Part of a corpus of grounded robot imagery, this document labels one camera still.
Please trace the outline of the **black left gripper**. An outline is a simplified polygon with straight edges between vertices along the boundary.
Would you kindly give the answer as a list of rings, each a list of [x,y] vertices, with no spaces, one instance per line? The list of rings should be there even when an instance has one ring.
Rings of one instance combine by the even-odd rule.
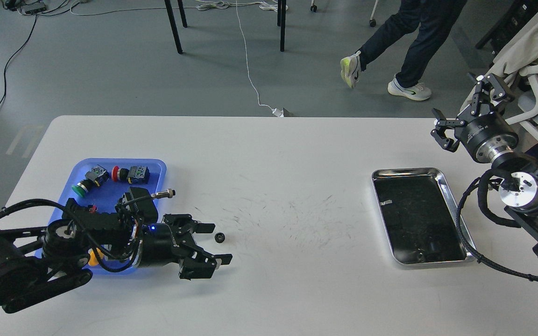
[[[194,249],[190,255],[185,247],[180,246],[179,240],[186,234],[214,232],[214,223],[201,223],[192,219],[188,213],[163,216],[165,224],[150,224],[143,226],[142,242],[137,257],[137,267],[164,266],[168,263],[179,263],[181,268],[179,278],[210,279],[218,268],[228,265],[233,255],[212,254],[201,249]]]

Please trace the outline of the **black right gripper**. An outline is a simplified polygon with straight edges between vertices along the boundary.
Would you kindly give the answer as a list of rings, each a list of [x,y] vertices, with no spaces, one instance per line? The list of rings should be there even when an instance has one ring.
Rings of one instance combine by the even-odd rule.
[[[431,136],[446,151],[454,153],[462,144],[475,162],[492,162],[501,152],[517,146],[517,133],[500,116],[515,98],[502,77],[481,75],[467,106],[456,119],[446,119],[441,110],[432,108],[435,128]],[[446,131],[455,128],[453,140],[446,136]]]

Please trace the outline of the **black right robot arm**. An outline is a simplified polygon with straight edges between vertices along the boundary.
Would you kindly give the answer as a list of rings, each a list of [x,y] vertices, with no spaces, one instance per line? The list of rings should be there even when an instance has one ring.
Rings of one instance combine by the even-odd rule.
[[[462,195],[455,217],[459,218],[468,196],[476,190],[481,213],[497,225],[524,229],[536,244],[538,258],[538,143],[526,152],[517,149],[519,136],[503,118],[514,94],[504,79],[495,74],[474,79],[469,105],[455,119],[446,119],[433,109],[435,128],[431,136],[442,149],[457,151],[463,145],[475,162],[491,164]],[[481,262],[498,272],[537,281],[538,276],[506,268],[478,252],[456,228],[464,247]]]

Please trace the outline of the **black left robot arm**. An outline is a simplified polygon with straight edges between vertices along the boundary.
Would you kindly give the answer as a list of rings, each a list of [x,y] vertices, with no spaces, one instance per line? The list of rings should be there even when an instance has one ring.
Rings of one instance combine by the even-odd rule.
[[[0,306],[15,313],[85,285],[92,271],[179,265],[182,279],[209,279],[231,254],[198,246],[194,233],[212,233],[214,224],[189,214],[166,214],[158,221],[155,199],[172,198],[172,189],[150,193],[130,187],[113,213],[98,212],[69,198],[66,205],[28,199],[0,211],[0,219],[24,209],[48,206],[62,216],[43,227],[0,229]]]

